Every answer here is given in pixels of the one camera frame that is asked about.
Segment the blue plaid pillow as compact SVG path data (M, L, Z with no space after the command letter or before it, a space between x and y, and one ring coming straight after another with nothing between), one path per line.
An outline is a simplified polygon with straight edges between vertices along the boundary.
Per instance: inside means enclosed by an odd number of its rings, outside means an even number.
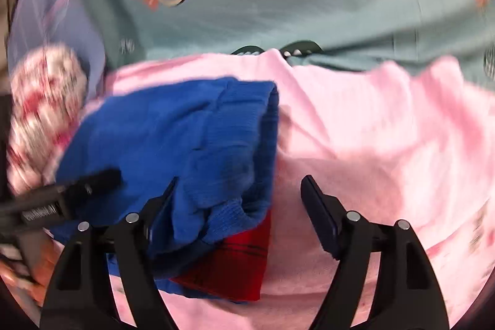
M62 43L73 49L86 73L88 100L97 96L105 70L105 51L81 0L19 0L7 40L12 73L31 50Z

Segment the blue and red pants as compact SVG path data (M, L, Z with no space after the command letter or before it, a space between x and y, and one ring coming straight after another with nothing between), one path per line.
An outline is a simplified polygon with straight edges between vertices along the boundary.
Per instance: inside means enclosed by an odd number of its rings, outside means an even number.
M234 78L108 97L80 124L55 178L118 168L120 188L77 217L111 225L171 190L148 247L160 290L255 302L268 263L278 90Z

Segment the pink floral bed sheet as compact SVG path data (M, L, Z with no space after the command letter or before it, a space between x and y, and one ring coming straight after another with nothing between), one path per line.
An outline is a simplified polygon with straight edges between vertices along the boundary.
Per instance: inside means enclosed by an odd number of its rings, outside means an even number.
M465 82L449 56L412 76L392 61L367 73L293 67L275 50L142 62L112 74L106 92L223 76L272 80L280 94L268 271L260 301L246 307L166 295L179 327L310 324L336 264L317 245L296 195L306 174L370 219L408 219L457 323L494 267L493 94Z

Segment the red floral quilt roll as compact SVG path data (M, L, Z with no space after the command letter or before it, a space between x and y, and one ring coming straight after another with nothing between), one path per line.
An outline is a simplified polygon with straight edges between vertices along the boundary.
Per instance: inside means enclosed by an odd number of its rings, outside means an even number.
M86 100L87 78L63 44L35 49L11 75L7 182L16 196L47 183Z

